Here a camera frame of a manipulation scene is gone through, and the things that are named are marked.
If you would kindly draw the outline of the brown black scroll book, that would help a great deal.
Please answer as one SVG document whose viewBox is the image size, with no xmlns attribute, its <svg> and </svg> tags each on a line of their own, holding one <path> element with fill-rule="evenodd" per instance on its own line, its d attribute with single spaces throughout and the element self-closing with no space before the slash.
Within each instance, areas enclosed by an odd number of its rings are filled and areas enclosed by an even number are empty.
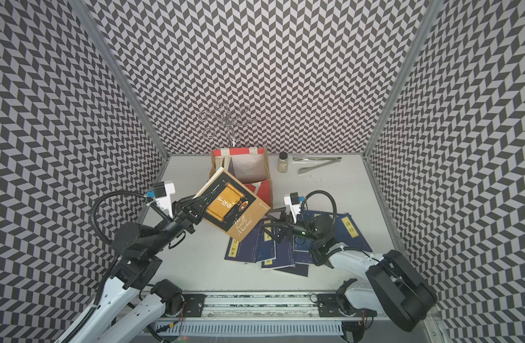
<svg viewBox="0 0 525 343">
<path fill-rule="evenodd" d="M 215 191 L 204 220 L 241 242 L 271 207 L 224 168 L 219 168 L 194 196 Z"/>
</svg>

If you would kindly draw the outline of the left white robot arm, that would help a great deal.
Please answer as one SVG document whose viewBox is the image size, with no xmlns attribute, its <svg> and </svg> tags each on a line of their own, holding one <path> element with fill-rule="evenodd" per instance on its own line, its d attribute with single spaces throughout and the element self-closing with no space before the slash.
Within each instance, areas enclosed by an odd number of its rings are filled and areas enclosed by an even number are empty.
<svg viewBox="0 0 525 343">
<path fill-rule="evenodd" d="M 99 226 L 98 209 L 105 200 L 121 195 L 128 192 L 111 192 L 92 206 L 90 224 L 115 252 L 115 258 L 91 303 L 58 342 L 130 342 L 164 314 L 175 324 L 185 315 L 187 302 L 182 289 L 170 280 L 155 284 L 151 280 L 162 264 L 158 253 L 181 243 L 181 234 L 194 233 L 214 195 L 185 197 L 172 203 L 169 213 L 159 208 L 155 197 L 145 195 L 146 204 L 161 216 L 161 222 L 154 227 L 128 222 L 110 239 Z"/>
</svg>

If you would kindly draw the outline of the red burlap canvas bag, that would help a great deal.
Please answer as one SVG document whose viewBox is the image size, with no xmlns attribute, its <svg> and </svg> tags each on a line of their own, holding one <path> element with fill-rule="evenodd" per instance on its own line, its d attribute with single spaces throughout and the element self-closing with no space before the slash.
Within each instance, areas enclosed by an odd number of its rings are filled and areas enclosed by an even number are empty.
<svg viewBox="0 0 525 343">
<path fill-rule="evenodd" d="M 224 168 L 270 207 L 272 180 L 266 148 L 244 147 L 212 150 L 210 176 Z"/>
</svg>

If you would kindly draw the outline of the blue book map cover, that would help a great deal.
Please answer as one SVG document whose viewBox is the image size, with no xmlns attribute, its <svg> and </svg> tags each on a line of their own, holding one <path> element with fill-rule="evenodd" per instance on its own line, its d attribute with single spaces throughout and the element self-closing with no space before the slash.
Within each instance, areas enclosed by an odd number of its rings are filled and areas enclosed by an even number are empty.
<svg viewBox="0 0 525 343">
<path fill-rule="evenodd" d="M 294 267 L 294 245 L 292 241 L 284 240 L 275 246 L 276 257 L 262 263 L 263 270 L 278 270 L 286 267 Z"/>
</svg>

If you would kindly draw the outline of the blue book sideways yellow label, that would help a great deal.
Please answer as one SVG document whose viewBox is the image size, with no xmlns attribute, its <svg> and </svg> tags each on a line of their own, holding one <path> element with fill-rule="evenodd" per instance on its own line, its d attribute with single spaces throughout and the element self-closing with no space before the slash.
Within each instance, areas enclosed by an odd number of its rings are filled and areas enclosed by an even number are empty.
<svg viewBox="0 0 525 343">
<path fill-rule="evenodd" d="M 241 241 L 230 238 L 225 253 L 225 260 L 243 263 L 255 263 L 258 256 L 260 223 Z"/>
</svg>

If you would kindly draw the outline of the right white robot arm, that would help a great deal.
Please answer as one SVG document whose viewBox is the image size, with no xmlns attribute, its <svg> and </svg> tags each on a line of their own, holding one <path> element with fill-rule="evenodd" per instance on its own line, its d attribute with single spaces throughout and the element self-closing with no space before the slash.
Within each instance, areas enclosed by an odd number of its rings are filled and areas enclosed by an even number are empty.
<svg viewBox="0 0 525 343">
<path fill-rule="evenodd" d="M 309 220 L 305 216 L 307 202 L 315 195 L 327 197 L 332 211 Z M 291 193 L 285 202 L 285 207 L 272 209 L 265 215 L 268 224 L 261 229 L 276 243 L 296 238 L 310 240 L 308 254 L 314 266 L 353 274 L 335 292 L 341 316 L 361 314 L 367 319 L 369 311 L 383 313 L 397 327 L 411 332 L 437 305 L 434 288 L 399 251 L 374 254 L 335 238 L 338 210 L 330 193 L 315 190 L 305 197 Z"/>
</svg>

